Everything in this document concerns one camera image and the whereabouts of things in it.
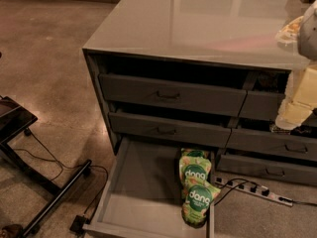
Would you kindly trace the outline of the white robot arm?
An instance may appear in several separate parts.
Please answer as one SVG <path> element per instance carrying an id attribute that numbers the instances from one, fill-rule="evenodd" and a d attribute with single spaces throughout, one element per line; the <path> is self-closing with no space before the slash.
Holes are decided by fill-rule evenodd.
<path id="1" fill-rule="evenodd" d="M 287 80 L 275 125 L 283 130 L 301 126 L 317 108 L 317 1 L 283 27 L 279 41 L 294 41 L 298 53 L 309 59 L 304 69 L 293 70 Z"/>

